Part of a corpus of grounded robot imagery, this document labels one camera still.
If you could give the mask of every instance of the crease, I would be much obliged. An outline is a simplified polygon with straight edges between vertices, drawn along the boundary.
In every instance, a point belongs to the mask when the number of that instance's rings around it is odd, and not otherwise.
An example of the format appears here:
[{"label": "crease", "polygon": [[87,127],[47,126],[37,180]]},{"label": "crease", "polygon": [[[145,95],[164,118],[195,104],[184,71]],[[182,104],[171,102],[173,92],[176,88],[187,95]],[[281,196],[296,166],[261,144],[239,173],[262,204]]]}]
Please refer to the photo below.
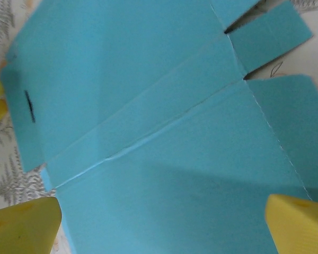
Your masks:
[{"label": "crease", "polygon": [[235,50],[234,48],[234,45],[233,45],[233,42],[231,40],[231,37],[230,37],[231,34],[227,34],[227,37],[228,37],[228,40],[229,42],[231,43],[231,48],[232,48],[232,53],[234,55],[234,58],[236,60],[236,67],[237,67],[237,71],[242,74],[243,76],[247,75],[249,73],[249,71],[247,70],[247,67],[243,64],[243,62],[240,60],[238,54],[237,54],[237,51]]},{"label": "crease", "polygon": [[176,65],[175,67],[173,67],[171,70],[169,70],[167,73],[163,74],[157,81],[155,81],[153,84],[151,84],[149,87],[147,87],[145,90],[143,90],[141,93],[139,93],[138,95],[136,95],[134,98],[132,98],[130,101],[128,101],[127,103],[125,103],[121,108],[119,108],[117,111],[115,111],[113,114],[111,114],[110,116],[108,116],[106,119],[104,119],[102,122],[98,123],[96,126],[94,126],[92,129],[90,129],[89,131],[85,132],[85,134],[83,134],[82,136],[80,136],[78,139],[76,139],[75,141],[73,141],[70,145],[68,145],[65,149],[61,150],[61,152],[59,152],[58,154],[56,154],[55,156],[53,156],[52,158],[49,159],[49,161],[54,160],[56,158],[58,158],[59,156],[61,156],[64,152],[66,152],[68,149],[70,149],[71,147],[73,147],[74,145],[76,145],[78,142],[80,142],[81,140],[83,140],[86,136],[88,136],[90,133],[92,133],[94,130],[96,130],[97,128],[101,127],[103,124],[105,124],[106,122],[108,122],[109,120],[113,119],[114,117],[116,117],[120,112],[122,112],[124,109],[126,109],[130,104],[132,104],[134,101],[138,100],[141,96],[143,96],[144,94],[146,94],[149,90],[153,89],[154,87],[156,87],[157,85],[159,85],[161,83],[162,80],[170,77],[171,75],[173,75],[174,73],[176,73],[176,71],[178,69],[180,69],[182,66],[184,66],[186,63],[188,63],[189,61],[191,61],[192,59],[198,57],[199,55],[201,55],[208,47],[210,47],[214,42],[216,42],[218,39],[220,38],[220,35],[215,36],[212,40],[210,40],[209,42],[206,42],[204,45],[202,45],[199,49],[196,50],[196,52],[190,56],[188,56],[187,58],[185,58],[184,60],[182,60],[178,65]]},{"label": "crease", "polygon": [[222,28],[223,28],[224,30],[226,30],[226,27],[225,27],[223,21],[219,18],[219,16],[218,16],[217,13],[216,13],[216,10],[215,10],[214,7],[213,7],[212,1],[210,1],[210,6],[211,6],[211,10],[213,11],[214,15],[215,15],[216,18],[219,20],[219,23],[222,25]]},{"label": "crease", "polygon": [[301,185],[302,185],[302,187],[303,187],[303,189],[304,189],[304,191],[305,191],[307,197],[308,197],[310,200],[312,200],[312,198],[311,198],[309,192],[307,191],[307,189],[306,189],[306,187],[305,187],[305,184],[304,184],[304,182],[303,182],[303,180],[302,180],[300,174],[298,173],[298,171],[297,171],[295,165],[292,163],[292,161],[291,161],[291,159],[290,159],[288,153],[287,153],[287,152],[285,151],[285,149],[282,147],[281,142],[280,142],[279,138],[277,137],[277,135],[276,135],[276,133],[275,133],[273,127],[271,126],[271,124],[270,124],[269,121],[267,120],[267,117],[266,117],[266,115],[265,115],[265,113],[264,113],[262,107],[261,107],[260,104],[258,103],[257,98],[256,98],[255,95],[254,95],[254,92],[251,90],[251,88],[250,88],[249,85],[248,85],[248,87],[249,87],[249,90],[250,90],[250,92],[251,92],[251,94],[252,94],[252,96],[253,96],[253,98],[254,98],[255,103],[257,104],[257,106],[259,107],[259,110],[260,110],[261,114],[263,115],[264,120],[266,121],[267,125],[268,125],[269,128],[271,129],[271,131],[272,131],[272,133],[273,133],[273,136],[277,139],[278,145],[279,145],[280,149],[283,151],[283,153],[285,154],[285,156],[286,156],[288,162],[291,164],[293,170],[295,171],[295,173],[296,173],[296,175],[297,175],[297,178],[298,178],[298,180],[300,181],[300,183],[301,183]]},{"label": "crease", "polygon": [[174,126],[177,126],[179,123],[181,123],[185,119],[188,119],[188,118],[192,117],[193,115],[197,114],[198,112],[200,112],[200,110],[203,109],[203,105],[204,104],[206,104],[209,101],[211,101],[215,96],[218,96],[219,93],[227,90],[230,86],[233,86],[233,85],[235,85],[235,84],[237,84],[237,83],[239,83],[241,81],[242,80],[233,81],[233,82],[227,84],[226,86],[214,91],[209,96],[204,98],[202,101],[199,101],[197,104],[191,106],[190,108],[188,108],[187,110],[183,111],[182,113],[170,118],[169,120],[167,120],[166,122],[161,124],[161,126],[157,127],[152,132],[147,133],[146,135],[144,135],[144,136],[138,138],[137,140],[133,141],[128,146],[125,146],[125,147],[121,148],[120,150],[118,150],[117,152],[113,153],[112,155],[102,159],[101,161],[91,165],[90,167],[88,167],[84,171],[81,171],[80,173],[76,174],[75,176],[67,179],[66,181],[64,181],[61,184],[59,184],[58,186],[56,186],[55,189],[56,188],[60,188],[60,187],[64,186],[65,184],[68,184],[69,182],[73,181],[74,179],[76,179],[78,177],[81,177],[82,175],[84,175],[87,172],[91,171],[93,168],[95,168],[95,167],[97,167],[97,166],[99,166],[99,165],[101,165],[101,164],[103,164],[105,162],[119,159],[119,158],[121,158],[123,156],[126,156],[127,154],[133,152],[134,150],[144,146],[145,144],[149,143],[153,139],[155,139],[158,136],[160,136],[162,133],[165,133],[166,131],[168,131],[169,129],[173,128]]}]

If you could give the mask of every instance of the black mark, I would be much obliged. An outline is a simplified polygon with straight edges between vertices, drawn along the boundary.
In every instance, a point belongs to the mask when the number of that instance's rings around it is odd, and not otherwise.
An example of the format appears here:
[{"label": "black mark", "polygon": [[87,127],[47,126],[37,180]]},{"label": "black mark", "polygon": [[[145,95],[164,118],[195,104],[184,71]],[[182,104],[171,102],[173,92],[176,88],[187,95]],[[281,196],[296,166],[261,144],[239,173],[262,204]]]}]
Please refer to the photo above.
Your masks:
[{"label": "black mark", "polygon": [[25,90],[25,96],[26,96],[26,99],[27,99],[27,102],[28,102],[28,106],[30,108],[32,122],[35,123],[36,122],[36,117],[34,116],[33,104],[31,102],[30,95],[28,94],[27,90]]},{"label": "black mark", "polygon": [[283,63],[283,62],[279,62],[279,63],[277,63],[277,65],[275,65],[275,66],[272,68],[271,73],[270,73],[270,77],[271,77],[271,78],[275,76],[276,72],[279,70],[279,68],[281,67],[282,63]]}]

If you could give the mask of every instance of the blue paper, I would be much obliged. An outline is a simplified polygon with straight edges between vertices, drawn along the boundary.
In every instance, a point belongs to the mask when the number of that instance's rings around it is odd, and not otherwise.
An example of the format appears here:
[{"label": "blue paper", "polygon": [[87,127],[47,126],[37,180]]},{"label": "blue paper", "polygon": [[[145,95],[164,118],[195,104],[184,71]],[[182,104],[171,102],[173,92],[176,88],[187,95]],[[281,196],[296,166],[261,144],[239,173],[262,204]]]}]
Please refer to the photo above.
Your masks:
[{"label": "blue paper", "polygon": [[23,168],[47,163],[78,254],[276,253],[268,195],[308,193],[243,78],[311,33],[285,2],[225,34],[254,4],[48,0],[17,36]]},{"label": "blue paper", "polygon": [[251,80],[249,86],[311,198],[318,201],[318,91],[311,78]]}]

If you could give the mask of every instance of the cut slit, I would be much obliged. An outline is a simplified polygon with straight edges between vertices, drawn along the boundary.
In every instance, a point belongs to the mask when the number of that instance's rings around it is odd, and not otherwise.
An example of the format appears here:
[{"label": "cut slit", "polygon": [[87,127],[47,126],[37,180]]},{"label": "cut slit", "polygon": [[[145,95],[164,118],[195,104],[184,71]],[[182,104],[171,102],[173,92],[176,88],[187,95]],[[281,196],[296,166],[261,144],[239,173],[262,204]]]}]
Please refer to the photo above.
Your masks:
[{"label": "cut slit", "polygon": [[31,102],[30,95],[29,95],[29,93],[28,93],[27,90],[25,90],[25,96],[26,96],[26,99],[27,99],[28,107],[29,107],[29,109],[30,109],[30,114],[31,114],[32,122],[35,123],[35,122],[36,122],[36,118],[35,118],[35,116],[34,116],[33,104],[32,104],[32,102]]}]

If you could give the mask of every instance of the paper box template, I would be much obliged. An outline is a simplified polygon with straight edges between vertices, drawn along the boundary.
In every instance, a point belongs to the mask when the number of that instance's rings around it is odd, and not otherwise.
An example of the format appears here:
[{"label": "paper box template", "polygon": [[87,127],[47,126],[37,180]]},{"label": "paper box template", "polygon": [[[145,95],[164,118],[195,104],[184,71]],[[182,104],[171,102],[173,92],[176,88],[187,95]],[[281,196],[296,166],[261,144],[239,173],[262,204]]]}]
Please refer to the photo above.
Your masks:
[{"label": "paper box template", "polygon": [[45,0],[29,19],[1,79],[73,253],[276,253],[268,195],[318,199],[311,79],[244,80],[311,32],[290,2],[224,32],[255,3]]}]

